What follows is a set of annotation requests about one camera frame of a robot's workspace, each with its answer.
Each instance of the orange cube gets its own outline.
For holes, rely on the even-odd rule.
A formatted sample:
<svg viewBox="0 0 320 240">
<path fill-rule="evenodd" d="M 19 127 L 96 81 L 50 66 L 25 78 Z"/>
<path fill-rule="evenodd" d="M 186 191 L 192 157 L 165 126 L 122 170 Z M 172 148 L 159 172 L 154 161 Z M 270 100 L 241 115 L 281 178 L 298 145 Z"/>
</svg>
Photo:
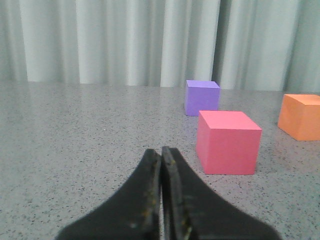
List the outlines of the orange cube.
<svg viewBox="0 0 320 240">
<path fill-rule="evenodd" d="M 278 127 L 298 141 L 320 140 L 320 96 L 285 94 Z"/>
</svg>

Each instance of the pink cube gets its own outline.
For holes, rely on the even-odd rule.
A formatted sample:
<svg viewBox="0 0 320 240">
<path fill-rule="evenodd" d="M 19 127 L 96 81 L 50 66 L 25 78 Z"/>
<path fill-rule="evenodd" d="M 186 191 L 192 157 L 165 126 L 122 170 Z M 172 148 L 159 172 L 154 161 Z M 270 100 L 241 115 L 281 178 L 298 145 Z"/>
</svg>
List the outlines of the pink cube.
<svg viewBox="0 0 320 240">
<path fill-rule="evenodd" d="M 199 111 L 196 152 L 204 172 L 253 175 L 261 134 L 241 111 Z"/>
</svg>

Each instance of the curtain fold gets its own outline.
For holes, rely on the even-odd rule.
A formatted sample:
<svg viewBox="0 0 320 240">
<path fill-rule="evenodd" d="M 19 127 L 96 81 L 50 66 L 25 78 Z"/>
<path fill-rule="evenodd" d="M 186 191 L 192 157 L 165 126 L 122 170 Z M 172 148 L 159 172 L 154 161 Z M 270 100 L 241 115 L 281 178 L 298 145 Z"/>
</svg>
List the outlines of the curtain fold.
<svg viewBox="0 0 320 240">
<path fill-rule="evenodd" d="M 0 81 L 320 92 L 318 0 L 2 0 Z"/>
</svg>

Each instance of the speckled countertop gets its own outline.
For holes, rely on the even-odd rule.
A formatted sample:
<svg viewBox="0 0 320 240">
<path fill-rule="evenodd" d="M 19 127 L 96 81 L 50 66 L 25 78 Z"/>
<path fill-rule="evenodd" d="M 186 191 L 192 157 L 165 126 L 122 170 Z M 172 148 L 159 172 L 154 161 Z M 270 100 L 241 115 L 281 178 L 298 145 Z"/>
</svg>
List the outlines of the speckled countertop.
<svg viewBox="0 0 320 240">
<path fill-rule="evenodd" d="M 282 92 L 222 90 L 262 129 L 255 175 L 205 175 L 184 89 L 0 82 L 0 239 L 52 240 L 107 200 L 146 148 L 177 147 L 213 190 L 284 240 L 320 239 L 320 141 L 277 128 Z"/>
</svg>

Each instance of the foam block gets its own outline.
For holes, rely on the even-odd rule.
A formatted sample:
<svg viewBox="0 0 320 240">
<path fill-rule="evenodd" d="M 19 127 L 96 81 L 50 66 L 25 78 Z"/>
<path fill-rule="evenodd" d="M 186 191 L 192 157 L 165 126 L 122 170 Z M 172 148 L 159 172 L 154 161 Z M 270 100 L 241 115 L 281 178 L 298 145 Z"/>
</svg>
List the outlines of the foam block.
<svg viewBox="0 0 320 240">
<path fill-rule="evenodd" d="M 320 140 L 320 96 L 285 94 L 278 127 L 298 141 Z"/>
<path fill-rule="evenodd" d="M 199 116 L 199 110 L 218 110 L 220 87 L 215 81 L 187 80 L 184 110 L 187 116 Z"/>
<path fill-rule="evenodd" d="M 196 152 L 204 172 L 253 175 L 261 134 L 241 111 L 199 111 Z"/>
</svg>

